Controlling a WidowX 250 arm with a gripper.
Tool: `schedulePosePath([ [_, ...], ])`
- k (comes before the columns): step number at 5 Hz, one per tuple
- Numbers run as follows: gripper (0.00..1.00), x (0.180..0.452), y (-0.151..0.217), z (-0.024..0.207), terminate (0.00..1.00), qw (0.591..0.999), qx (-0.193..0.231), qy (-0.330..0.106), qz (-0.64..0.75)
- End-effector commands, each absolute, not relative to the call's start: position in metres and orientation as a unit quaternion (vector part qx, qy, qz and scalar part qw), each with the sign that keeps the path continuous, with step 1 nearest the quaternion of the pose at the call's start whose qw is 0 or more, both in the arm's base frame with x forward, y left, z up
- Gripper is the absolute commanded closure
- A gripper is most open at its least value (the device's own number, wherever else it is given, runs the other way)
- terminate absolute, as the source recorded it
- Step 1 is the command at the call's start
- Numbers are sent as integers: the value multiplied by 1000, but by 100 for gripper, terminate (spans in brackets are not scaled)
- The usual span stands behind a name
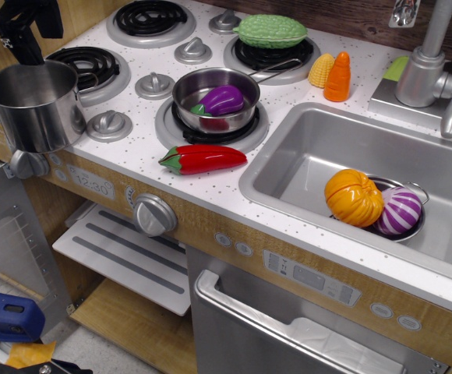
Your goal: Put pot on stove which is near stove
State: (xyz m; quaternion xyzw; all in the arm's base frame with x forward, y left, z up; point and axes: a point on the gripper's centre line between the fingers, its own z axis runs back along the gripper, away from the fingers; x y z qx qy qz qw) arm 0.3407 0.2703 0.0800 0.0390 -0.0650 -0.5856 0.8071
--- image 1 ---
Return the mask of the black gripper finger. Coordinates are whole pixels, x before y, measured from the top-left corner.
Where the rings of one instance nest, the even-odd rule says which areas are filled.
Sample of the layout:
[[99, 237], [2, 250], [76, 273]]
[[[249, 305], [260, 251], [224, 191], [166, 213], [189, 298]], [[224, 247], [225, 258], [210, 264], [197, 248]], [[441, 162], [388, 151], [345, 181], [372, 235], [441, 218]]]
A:
[[30, 26], [12, 22], [11, 51], [22, 65], [43, 65], [44, 58]]

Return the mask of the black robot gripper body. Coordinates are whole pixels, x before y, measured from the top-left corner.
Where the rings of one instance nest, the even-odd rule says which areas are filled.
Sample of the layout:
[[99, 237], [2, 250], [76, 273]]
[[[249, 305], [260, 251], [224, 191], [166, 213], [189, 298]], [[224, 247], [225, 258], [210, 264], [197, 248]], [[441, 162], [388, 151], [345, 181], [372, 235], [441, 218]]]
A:
[[30, 26], [36, 23], [47, 39], [63, 38], [64, 28], [56, 0], [4, 1], [0, 8], [0, 40], [8, 49], [37, 46]]

